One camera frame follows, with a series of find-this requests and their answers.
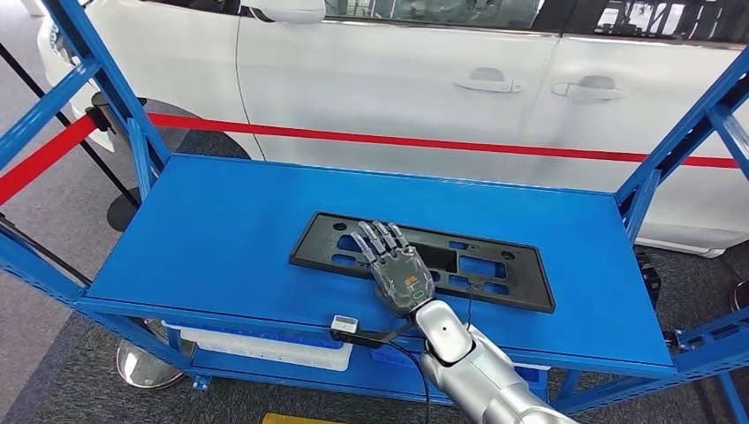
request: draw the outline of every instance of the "lower shelf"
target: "lower shelf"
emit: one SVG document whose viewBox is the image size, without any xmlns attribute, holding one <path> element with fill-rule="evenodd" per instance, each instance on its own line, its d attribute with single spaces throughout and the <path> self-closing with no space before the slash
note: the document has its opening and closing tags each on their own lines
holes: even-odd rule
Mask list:
<svg viewBox="0 0 749 424">
<path fill-rule="evenodd" d="M 531 390 L 536 396 L 546 399 L 546 372 L 538 371 L 541 373 L 542 386 L 533 384 Z M 193 368 L 189 372 L 379 398 L 424 401 L 424 385 L 416 368 L 375 360 L 369 349 L 361 346 L 353 347 L 349 367 L 345 371 L 302 367 L 197 349 L 193 355 Z M 431 383 L 429 393 L 433 402 L 450 404 L 450 399 Z"/>
</svg>

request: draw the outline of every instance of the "metal bracket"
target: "metal bracket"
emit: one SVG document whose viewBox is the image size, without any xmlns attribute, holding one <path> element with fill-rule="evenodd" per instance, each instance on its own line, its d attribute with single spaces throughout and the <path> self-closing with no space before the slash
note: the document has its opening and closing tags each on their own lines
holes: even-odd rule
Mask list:
<svg viewBox="0 0 749 424">
<path fill-rule="evenodd" d="M 208 389 L 208 386 L 210 385 L 210 382 L 210 375 L 196 375 L 193 379 L 193 389 L 206 391 Z"/>
</svg>

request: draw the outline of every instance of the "red stripe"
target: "red stripe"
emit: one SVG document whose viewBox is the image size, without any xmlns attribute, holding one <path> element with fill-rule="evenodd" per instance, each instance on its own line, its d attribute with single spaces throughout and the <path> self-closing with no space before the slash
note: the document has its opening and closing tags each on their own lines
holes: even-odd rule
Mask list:
<svg viewBox="0 0 749 424">
<path fill-rule="evenodd" d="M 287 128 L 283 126 L 243 124 L 239 122 L 216 121 L 199 117 L 177 117 L 163 113 L 148 113 L 151 122 L 156 126 L 168 126 L 188 130 L 226 131 L 228 133 L 253 133 L 259 135 L 276 135 L 297 137 L 301 139 L 320 139 L 331 141 L 352 141 L 355 143 L 384 144 L 390 146 L 408 146 L 415 148 L 446 148 L 450 150 L 468 150 L 473 152 L 505 153 L 510 155 L 534 155 L 552 157 L 570 157 L 575 159 L 594 159 L 617 162 L 642 162 L 647 155 L 643 153 L 608 152 L 603 150 L 582 150 L 576 148 L 544 148 L 536 146 L 514 146 L 510 144 L 469 143 L 465 141 L 446 141 L 431 139 L 413 139 L 406 137 L 388 137 L 383 135 L 354 134 Z M 708 168 L 737 168 L 732 158 L 693 156 L 686 159 L 685 165 Z"/>
<path fill-rule="evenodd" d="M 84 115 L 0 177 L 0 205 L 21 191 L 96 129 Z"/>
</svg>

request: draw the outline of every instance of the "black plastic bracket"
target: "black plastic bracket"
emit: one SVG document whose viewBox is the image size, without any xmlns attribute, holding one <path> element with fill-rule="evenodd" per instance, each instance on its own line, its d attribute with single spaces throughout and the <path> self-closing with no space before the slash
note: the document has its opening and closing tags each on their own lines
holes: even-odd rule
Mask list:
<svg viewBox="0 0 749 424">
<path fill-rule="evenodd" d="M 362 220 L 370 221 L 317 212 L 289 263 L 372 279 L 367 260 L 350 236 Z M 554 297 L 535 247 L 399 227 L 429 267 L 437 293 L 554 312 Z"/>
</svg>

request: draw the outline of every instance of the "silver robotic arm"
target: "silver robotic arm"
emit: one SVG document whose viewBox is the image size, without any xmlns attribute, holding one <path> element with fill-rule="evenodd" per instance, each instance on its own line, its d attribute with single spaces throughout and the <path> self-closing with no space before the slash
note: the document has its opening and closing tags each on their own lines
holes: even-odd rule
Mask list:
<svg viewBox="0 0 749 424">
<path fill-rule="evenodd" d="M 398 316 L 409 316 L 424 334 L 421 370 L 471 422 L 575 422 L 537 398 L 496 344 L 473 325 L 467 328 L 452 308 L 434 298 L 435 283 L 427 266 L 395 224 L 372 225 L 375 230 L 359 223 L 369 243 L 357 232 L 352 237 L 370 263 L 378 296 Z"/>
</svg>

